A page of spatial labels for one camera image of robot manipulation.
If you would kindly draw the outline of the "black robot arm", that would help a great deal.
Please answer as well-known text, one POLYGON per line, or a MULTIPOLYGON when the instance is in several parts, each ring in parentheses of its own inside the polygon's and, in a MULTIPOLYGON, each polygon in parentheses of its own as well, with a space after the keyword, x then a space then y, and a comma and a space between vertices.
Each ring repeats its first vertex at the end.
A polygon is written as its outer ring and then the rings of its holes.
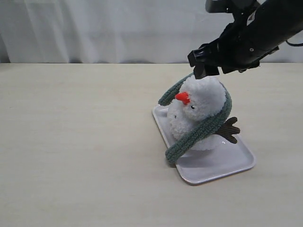
POLYGON ((279 45, 303 30, 301 0, 208 0, 208 13, 232 14, 220 36, 187 56, 196 79, 257 68, 279 45))

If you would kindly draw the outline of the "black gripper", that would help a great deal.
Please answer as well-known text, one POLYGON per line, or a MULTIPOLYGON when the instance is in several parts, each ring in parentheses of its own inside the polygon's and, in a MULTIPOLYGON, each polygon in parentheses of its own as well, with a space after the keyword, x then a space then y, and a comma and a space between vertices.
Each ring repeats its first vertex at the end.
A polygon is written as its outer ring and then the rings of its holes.
POLYGON ((260 65, 261 59, 279 50, 279 41, 268 29, 254 24, 229 23, 220 36, 192 50, 188 56, 195 79, 224 73, 246 71, 260 65))

